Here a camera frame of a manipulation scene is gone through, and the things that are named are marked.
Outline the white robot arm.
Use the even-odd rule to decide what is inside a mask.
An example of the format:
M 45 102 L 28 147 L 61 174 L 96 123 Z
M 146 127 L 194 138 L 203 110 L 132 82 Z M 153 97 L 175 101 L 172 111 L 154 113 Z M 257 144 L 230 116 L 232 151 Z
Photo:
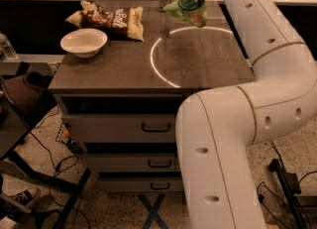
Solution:
M 266 229 L 246 148 L 290 134 L 317 112 L 317 63 L 271 0 L 223 0 L 254 81 L 190 95 L 176 144 L 192 229 Z

